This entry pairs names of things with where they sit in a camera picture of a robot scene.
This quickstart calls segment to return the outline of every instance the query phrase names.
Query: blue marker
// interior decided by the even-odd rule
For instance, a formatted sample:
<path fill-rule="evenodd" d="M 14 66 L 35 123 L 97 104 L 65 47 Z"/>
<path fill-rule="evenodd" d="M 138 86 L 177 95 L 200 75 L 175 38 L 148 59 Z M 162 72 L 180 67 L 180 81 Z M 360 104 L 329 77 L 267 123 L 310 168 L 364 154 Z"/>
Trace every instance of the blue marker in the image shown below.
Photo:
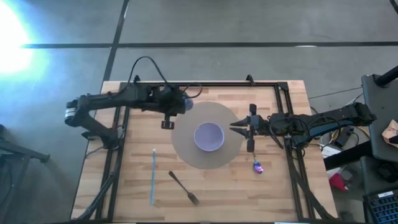
<path fill-rule="evenodd" d="M 152 182 L 150 187 L 150 205 L 154 205 L 154 193 L 155 193 L 155 158 L 156 158 L 156 149 L 154 149 L 152 153 Z"/>

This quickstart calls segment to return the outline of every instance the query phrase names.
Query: wooden tabletop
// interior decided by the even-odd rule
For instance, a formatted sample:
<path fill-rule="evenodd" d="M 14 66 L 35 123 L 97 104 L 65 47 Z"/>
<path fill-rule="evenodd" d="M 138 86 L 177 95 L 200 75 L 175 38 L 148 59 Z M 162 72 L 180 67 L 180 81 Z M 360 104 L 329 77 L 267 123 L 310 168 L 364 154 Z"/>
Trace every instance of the wooden tabletop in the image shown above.
<path fill-rule="evenodd" d="M 310 114 L 304 82 L 287 82 L 294 113 Z M 101 92 L 118 91 L 119 84 L 120 82 L 104 82 Z M 194 95 L 197 91 L 198 88 L 191 87 L 188 94 Z M 282 99 L 284 110 L 287 111 L 283 94 Z M 194 101 L 221 103 L 231 108 L 239 119 L 248 115 L 250 103 L 257 104 L 257 113 L 264 118 L 271 113 L 277 113 L 275 93 L 271 87 L 204 87 L 203 93 Z M 114 108 L 98 110 L 96 119 L 111 127 L 113 116 Z M 271 138 L 256 138 L 257 159 L 264 168 L 262 174 L 252 171 L 252 154 L 246 152 L 246 143 L 242 144 L 240 153 L 229 164 L 218 169 L 201 170 L 191 167 L 178 157 L 171 142 L 171 131 L 160 128 L 163 118 L 159 113 L 130 110 L 114 213 L 115 222 L 297 220 L 286 155 Z M 88 152 L 100 146 L 99 141 L 90 142 Z M 150 206 L 152 149 L 157 152 L 154 206 Z M 81 215 L 98 193 L 105 157 L 106 151 L 100 150 L 85 160 L 72 218 Z M 304 160 L 312 192 L 328 212 L 337 217 L 319 147 L 306 148 Z M 200 201 L 198 207 L 189 201 L 182 188 L 171 179 L 168 175 L 170 170 L 197 196 Z"/>

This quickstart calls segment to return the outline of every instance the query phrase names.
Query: metal fork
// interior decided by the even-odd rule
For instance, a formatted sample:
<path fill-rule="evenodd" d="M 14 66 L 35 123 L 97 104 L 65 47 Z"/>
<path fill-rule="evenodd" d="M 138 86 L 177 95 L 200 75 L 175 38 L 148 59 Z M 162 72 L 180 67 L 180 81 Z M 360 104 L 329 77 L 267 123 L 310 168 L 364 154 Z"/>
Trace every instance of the metal fork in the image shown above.
<path fill-rule="evenodd" d="M 173 171 L 169 171 L 169 175 L 170 175 L 171 177 L 173 177 L 173 179 L 174 179 L 175 181 L 177 181 L 177 183 L 180 184 L 180 186 L 187 192 L 188 198 L 191 200 L 191 202 L 194 203 L 195 205 L 198 205 L 198 204 L 199 204 L 199 200 L 196 198 L 196 196 L 195 196 L 193 193 L 191 193 L 191 192 L 189 192 L 189 191 L 187 191 L 187 190 L 185 189 L 185 187 L 180 183 L 180 181 L 179 181 L 179 180 L 177 179 L 177 177 L 174 175 Z"/>

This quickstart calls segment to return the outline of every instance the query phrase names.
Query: round placemat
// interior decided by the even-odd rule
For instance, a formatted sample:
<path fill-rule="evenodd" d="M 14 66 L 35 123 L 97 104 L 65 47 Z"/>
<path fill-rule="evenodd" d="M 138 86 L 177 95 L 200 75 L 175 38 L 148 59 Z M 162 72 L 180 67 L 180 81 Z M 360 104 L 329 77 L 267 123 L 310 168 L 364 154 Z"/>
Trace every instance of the round placemat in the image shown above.
<path fill-rule="evenodd" d="M 231 162 L 242 145 L 243 138 L 229 130 L 229 124 L 237 121 L 236 115 L 226 106 L 215 102 L 196 103 L 185 114 L 177 116 L 172 143 L 178 156 L 187 164 L 199 169 L 215 169 Z M 193 140 L 199 125 L 212 122 L 224 131 L 224 144 L 213 152 L 201 150 Z"/>

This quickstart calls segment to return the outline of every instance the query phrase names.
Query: gray floor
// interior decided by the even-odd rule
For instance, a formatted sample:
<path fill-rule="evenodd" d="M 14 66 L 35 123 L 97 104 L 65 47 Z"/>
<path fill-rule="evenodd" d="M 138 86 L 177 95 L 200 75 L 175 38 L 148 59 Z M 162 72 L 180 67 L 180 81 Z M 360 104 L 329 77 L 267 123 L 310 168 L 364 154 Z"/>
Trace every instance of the gray floor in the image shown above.
<path fill-rule="evenodd" d="M 5 3 L 22 24 L 29 38 L 25 43 L 78 44 L 111 43 L 123 0 Z M 397 21 L 388 0 L 131 0 L 120 41 L 395 41 Z M 23 50 L 32 58 L 26 68 L 0 72 L 0 123 L 15 143 L 51 154 L 47 164 L 31 163 L 9 223 L 68 220 L 87 142 L 81 129 L 63 123 L 65 103 L 100 91 L 109 52 Z M 141 55 L 153 57 L 169 80 L 242 80 L 247 74 L 257 80 L 304 80 L 311 98 L 359 87 L 361 75 L 386 72 L 397 65 L 398 47 L 119 49 L 110 80 L 126 80 Z M 145 61 L 137 74 L 160 79 Z M 321 112 L 344 106 L 360 93 L 310 102 Z M 344 204 L 340 198 L 337 206 Z"/>

